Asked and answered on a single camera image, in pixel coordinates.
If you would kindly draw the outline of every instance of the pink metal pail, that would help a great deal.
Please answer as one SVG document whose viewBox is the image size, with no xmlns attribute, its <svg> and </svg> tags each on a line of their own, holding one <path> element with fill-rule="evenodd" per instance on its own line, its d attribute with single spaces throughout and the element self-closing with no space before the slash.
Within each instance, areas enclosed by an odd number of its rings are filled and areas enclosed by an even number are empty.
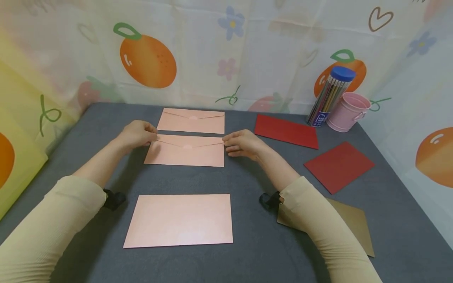
<svg viewBox="0 0 453 283">
<path fill-rule="evenodd" d="M 337 106 L 327 118 L 327 124 L 332 129 L 345 133 L 370 109 L 368 99 L 354 92 L 345 92 Z"/>
</svg>

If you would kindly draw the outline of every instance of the red envelope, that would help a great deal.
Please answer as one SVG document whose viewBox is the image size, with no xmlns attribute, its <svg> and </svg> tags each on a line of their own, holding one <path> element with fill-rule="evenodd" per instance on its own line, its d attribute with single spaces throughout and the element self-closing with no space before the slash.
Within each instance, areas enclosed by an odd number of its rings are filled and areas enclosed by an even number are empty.
<svg viewBox="0 0 453 283">
<path fill-rule="evenodd" d="M 373 168 L 374 163 L 350 143 L 344 142 L 304 165 L 334 194 Z"/>
<path fill-rule="evenodd" d="M 318 149 L 318 138 L 315 128 L 274 117 L 258 114 L 255 134 L 290 144 Z"/>
</svg>

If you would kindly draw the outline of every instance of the hand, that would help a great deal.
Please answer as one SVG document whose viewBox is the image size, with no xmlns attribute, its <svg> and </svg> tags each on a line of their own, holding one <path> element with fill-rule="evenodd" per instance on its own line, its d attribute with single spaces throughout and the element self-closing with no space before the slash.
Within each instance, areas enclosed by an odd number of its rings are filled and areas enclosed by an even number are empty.
<svg viewBox="0 0 453 283">
<path fill-rule="evenodd" d="M 149 145 L 156 139 L 157 130 L 153 125 L 145 121 L 134 120 L 124 127 L 114 142 L 127 151 L 131 151 L 136 147 Z"/>
<path fill-rule="evenodd" d="M 240 130 L 223 137 L 228 156 L 246 156 L 254 161 L 259 161 L 260 156 L 271 150 L 260 138 L 249 130 Z"/>
</svg>

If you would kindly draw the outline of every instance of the forearm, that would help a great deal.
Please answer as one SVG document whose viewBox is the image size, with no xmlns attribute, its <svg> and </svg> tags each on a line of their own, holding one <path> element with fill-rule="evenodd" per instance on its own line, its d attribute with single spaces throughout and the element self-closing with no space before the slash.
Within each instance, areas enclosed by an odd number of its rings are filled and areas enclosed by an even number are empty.
<svg viewBox="0 0 453 283">
<path fill-rule="evenodd" d="M 305 227 L 326 262 L 332 283 L 381 283 L 373 265 L 346 223 L 305 177 L 281 193 L 291 222 Z"/>
<path fill-rule="evenodd" d="M 116 139 L 101 149 L 85 165 L 80 167 L 73 176 L 90 180 L 101 188 L 105 187 L 120 160 L 128 153 L 128 149 Z"/>
<path fill-rule="evenodd" d="M 258 164 L 263 168 L 277 191 L 281 192 L 300 175 L 276 151 L 267 147 L 258 154 Z"/>
<path fill-rule="evenodd" d="M 106 194 L 83 178 L 62 178 L 0 246 L 0 282 L 47 282 L 74 235 Z"/>
</svg>

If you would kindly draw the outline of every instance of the bucket handle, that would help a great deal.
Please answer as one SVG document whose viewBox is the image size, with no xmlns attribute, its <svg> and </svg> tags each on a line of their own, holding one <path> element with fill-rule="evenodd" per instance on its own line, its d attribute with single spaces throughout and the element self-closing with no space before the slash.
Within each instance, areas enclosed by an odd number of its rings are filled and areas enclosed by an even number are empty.
<svg viewBox="0 0 453 283">
<path fill-rule="evenodd" d="M 366 114 L 366 112 L 365 112 L 365 113 L 360 112 L 359 115 L 357 115 L 357 116 L 356 116 L 354 119 L 352 119 L 352 120 L 353 120 L 353 121 L 358 121 L 358 120 L 360 120 L 360 119 L 363 119 L 363 117 L 365 117 L 365 114 Z"/>
</svg>

